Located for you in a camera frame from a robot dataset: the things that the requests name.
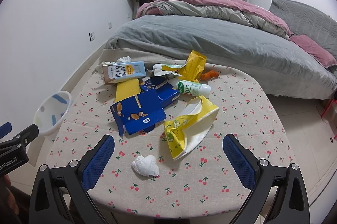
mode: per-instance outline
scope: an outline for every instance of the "silver screw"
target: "silver screw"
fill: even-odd
[[[298,165],[297,165],[296,163],[293,163],[293,164],[292,164],[292,168],[293,168],[294,170],[298,170],[298,169],[299,169],[299,167],[298,167]]]
[[[79,163],[79,162],[78,162],[77,160],[72,160],[72,161],[69,163],[69,165],[70,165],[70,167],[75,167],[75,166],[77,166],[78,163]]]
[[[268,163],[267,160],[262,159],[262,160],[260,160],[260,164],[261,164],[262,166],[267,166],[269,163]]]
[[[46,169],[47,169],[47,165],[44,164],[44,165],[41,165],[41,166],[40,166],[40,171],[44,171],[44,170],[46,170]]]

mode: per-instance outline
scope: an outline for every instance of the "yellow sponge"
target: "yellow sponge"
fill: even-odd
[[[117,84],[115,102],[124,100],[140,93],[139,80],[133,79]]]

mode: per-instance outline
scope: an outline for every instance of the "cherry print tablecloth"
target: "cherry print tablecloth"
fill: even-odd
[[[47,158],[50,167],[80,159],[104,134],[115,150],[94,189],[88,193],[108,210],[149,217],[197,217],[238,210],[249,190],[237,178],[222,150],[223,137],[232,133],[257,158],[286,166],[294,159],[282,124],[259,84],[249,75],[225,66],[207,64],[220,76],[208,81],[209,100],[220,111],[205,139],[187,156],[173,161],[162,123],[150,133],[120,137],[109,106],[116,87],[104,86],[95,72],[65,116]],[[165,109],[174,119],[192,97],[182,95]],[[138,175],[131,162],[138,156],[158,159],[158,177]]]

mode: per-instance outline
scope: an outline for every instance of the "human hand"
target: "human hand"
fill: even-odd
[[[7,186],[11,186],[11,180],[9,179],[8,175],[4,176],[4,181]],[[18,215],[19,214],[19,207],[16,204],[15,197],[13,196],[12,192],[7,188],[8,191],[8,198],[7,204],[13,210],[13,212]]]

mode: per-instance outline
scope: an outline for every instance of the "red stool leg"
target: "red stool leg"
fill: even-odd
[[[321,115],[321,118],[323,118],[323,116],[326,114],[326,112],[329,110],[329,108],[331,107],[331,105],[335,102],[336,100],[334,98],[331,99],[331,101],[329,102],[328,106],[325,108],[323,114]]]

